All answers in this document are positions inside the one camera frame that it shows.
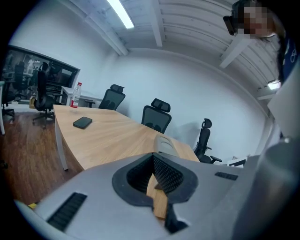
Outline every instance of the white wall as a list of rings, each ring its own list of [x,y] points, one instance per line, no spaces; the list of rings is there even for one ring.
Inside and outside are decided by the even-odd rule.
[[[144,106],[159,98],[171,105],[168,136],[194,148],[201,123],[209,118],[213,125],[208,146],[212,150],[207,155],[255,154],[265,117],[231,81],[198,63],[152,50],[134,51],[126,57],[111,53],[110,62],[111,69],[103,76],[106,82],[98,87],[102,94],[113,83],[125,87],[119,112],[141,122]]]
[[[101,65],[111,47],[79,16],[55,0],[41,1],[13,35],[10,45],[22,47],[80,69],[76,82],[96,93]]]

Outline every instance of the light fixture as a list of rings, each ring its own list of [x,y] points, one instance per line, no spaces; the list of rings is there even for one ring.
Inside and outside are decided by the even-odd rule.
[[[275,80],[273,80],[273,81],[271,81],[271,82],[268,82],[268,87],[269,87],[271,90],[280,88],[280,87],[281,87],[281,82],[280,82],[278,79],[275,79]]]
[[[127,29],[134,28],[134,25],[128,16],[125,8],[121,4],[120,0],[107,0],[112,8],[115,10],[121,21],[124,23]]]

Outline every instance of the wooden table top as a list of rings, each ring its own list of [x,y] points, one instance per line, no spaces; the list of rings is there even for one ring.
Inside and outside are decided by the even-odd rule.
[[[122,158],[154,152],[154,139],[162,135],[113,110],[54,105],[55,118],[67,147],[83,170]],[[93,119],[85,129],[73,126],[81,117]],[[199,161],[190,146],[170,138],[180,158]],[[147,195],[154,199],[154,214],[165,218],[167,198],[155,190],[151,177]]]

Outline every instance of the chair headrest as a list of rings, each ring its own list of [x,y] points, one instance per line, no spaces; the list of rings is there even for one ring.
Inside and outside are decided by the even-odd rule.
[[[212,126],[211,120],[209,120],[208,118],[205,118],[204,122],[202,123],[202,127],[203,128],[211,128],[211,126]]]
[[[166,112],[166,113],[169,113],[171,110],[170,104],[168,104],[162,100],[159,100],[157,98],[153,100],[153,102],[151,103],[151,106],[155,107],[163,112]]]
[[[123,93],[123,89],[124,89],[124,87],[118,86],[116,84],[113,84],[111,86],[111,90],[113,90],[115,92]]]

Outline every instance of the chair base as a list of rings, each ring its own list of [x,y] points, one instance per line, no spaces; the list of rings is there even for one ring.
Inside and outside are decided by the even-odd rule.
[[[4,105],[2,107],[2,116],[4,115],[8,115],[8,116],[11,116],[13,119],[13,121],[15,120],[15,111],[14,109],[5,109],[4,108]]]
[[[38,117],[32,119],[32,124],[34,125],[34,121],[41,118],[45,119],[45,125],[43,126],[43,129],[46,129],[47,118],[54,119],[54,113],[46,110],[45,113],[40,113]]]

